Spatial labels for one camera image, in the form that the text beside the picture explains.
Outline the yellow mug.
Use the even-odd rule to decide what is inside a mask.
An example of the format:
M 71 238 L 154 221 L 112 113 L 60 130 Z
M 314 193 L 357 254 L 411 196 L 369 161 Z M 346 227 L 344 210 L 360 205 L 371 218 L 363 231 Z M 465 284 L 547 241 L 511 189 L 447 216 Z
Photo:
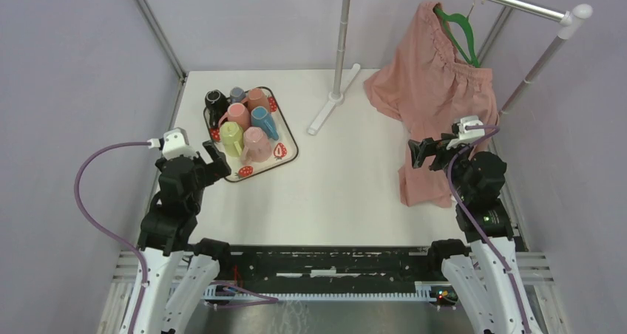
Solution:
M 231 157 L 240 157 L 243 152 L 243 129 L 235 122 L 225 122 L 220 127 L 220 139 L 224 152 Z

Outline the light pink mug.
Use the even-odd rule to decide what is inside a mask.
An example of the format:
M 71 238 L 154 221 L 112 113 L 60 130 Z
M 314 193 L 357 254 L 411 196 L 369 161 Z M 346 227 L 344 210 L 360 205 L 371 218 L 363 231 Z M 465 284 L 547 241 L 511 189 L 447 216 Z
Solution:
M 242 164 L 264 163 L 272 154 L 271 141 L 258 127 L 250 127 L 243 134 Z

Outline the blue mug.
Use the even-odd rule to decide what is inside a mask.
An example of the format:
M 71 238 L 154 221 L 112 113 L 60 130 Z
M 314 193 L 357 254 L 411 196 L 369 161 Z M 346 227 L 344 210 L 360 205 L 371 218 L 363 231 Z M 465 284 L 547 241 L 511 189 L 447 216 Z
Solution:
M 278 141 L 279 132 L 271 113 L 264 107 L 258 106 L 251 111 L 251 125 L 262 129 L 268 138 Z

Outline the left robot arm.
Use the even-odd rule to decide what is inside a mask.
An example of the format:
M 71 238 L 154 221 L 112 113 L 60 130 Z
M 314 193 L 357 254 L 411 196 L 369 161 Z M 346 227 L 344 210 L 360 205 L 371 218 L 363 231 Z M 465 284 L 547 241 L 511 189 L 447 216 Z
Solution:
M 189 243 L 204 189 L 231 173 L 212 142 L 203 148 L 210 163 L 186 142 L 162 142 L 163 156 L 155 163 L 160 190 L 140 224 L 140 264 L 121 333 L 182 333 L 210 283 L 231 274 L 227 242 Z

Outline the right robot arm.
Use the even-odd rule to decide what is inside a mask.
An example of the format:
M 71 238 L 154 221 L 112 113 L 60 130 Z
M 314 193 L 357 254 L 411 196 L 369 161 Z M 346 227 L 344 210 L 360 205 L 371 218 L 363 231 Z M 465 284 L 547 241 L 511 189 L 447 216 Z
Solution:
M 475 333 L 541 333 L 524 289 L 512 226 L 499 195 L 506 163 L 496 154 L 472 154 L 468 145 L 447 148 L 451 135 L 408 143 L 411 165 L 428 157 L 431 171 L 444 171 L 459 228 L 466 239 L 434 241 L 427 272 L 447 280 Z

